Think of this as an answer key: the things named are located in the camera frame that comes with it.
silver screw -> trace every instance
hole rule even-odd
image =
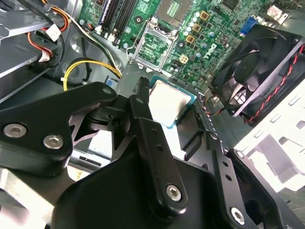
[[[107,88],[104,88],[103,92],[105,92],[106,94],[111,94],[111,91],[109,89],[107,89]]]
[[[63,139],[58,135],[48,135],[43,139],[43,144],[48,149],[60,149],[63,146]]]
[[[12,123],[4,127],[3,132],[7,137],[18,138],[25,136],[25,134],[27,133],[27,128],[25,128],[21,124]]]
[[[218,137],[216,136],[216,134],[210,133],[210,135],[211,135],[212,139],[214,139],[214,140],[217,140],[217,139],[218,139]]]
[[[140,98],[136,98],[135,99],[136,101],[138,101],[139,103],[141,103],[141,104],[143,104],[144,102],[143,102],[143,100],[142,99],[140,99]]]
[[[237,208],[231,208],[231,215],[240,225],[244,225],[244,216]]]
[[[166,187],[166,194],[175,202],[181,200],[181,192],[175,185],[168,185]]]
[[[243,158],[243,157],[244,157],[243,153],[240,152],[239,150],[234,150],[234,151],[235,151],[235,153],[236,153],[240,158]]]

yellow wire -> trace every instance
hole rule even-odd
[[[115,69],[113,68],[112,66],[110,66],[109,64],[106,64],[106,63],[103,63],[103,62],[100,62],[100,61],[91,61],[91,60],[85,60],[85,61],[77,61],[75,62],[74,64],[72,64],[67,70],[66,70],[66,73],[63,77],[63,90],[64,91],[67,91],[68,90],[68,78],[69,78],[69,74],[72,72],[72,70],[80,65],[81,63],[95,63],[95,64],[99,64],[107,69],[109,69],[110,71],[114,72],[115,74],[117,74],[119,76],[119,78],[121,78],[121,74]]]

dell logo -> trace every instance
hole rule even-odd
[[[214,52],[214,49],[217,48],[217,44],[212,44],[211,47],[209,48],[209,51],[205,54],[203,58],[209,59],[212,53]]]

black ram slot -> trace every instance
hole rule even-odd
[[[133,13],[134,6],[136,4],[137,0],[126,0],[124,3],[124,6],[122,8],[122,13],[120,14],[116,24],[115,28],[117,30],[117,36],[121,36],[123,30],[125,29],[125,26],[130,18],[130,15]]]
[[[119,5],[119,2],[120,2],[120,0],[113,0],[110,3],[106,19],[105,19],[105,21],[103,23],[104,30],[107,30],[111,26],[111,23],[112,23],[114,15],[115,15],[116,9],[117,9],[117,7]]]

motherboard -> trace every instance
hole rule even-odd
[[[139,66],[202,89],[273,0],[84,0],[80,20]]]

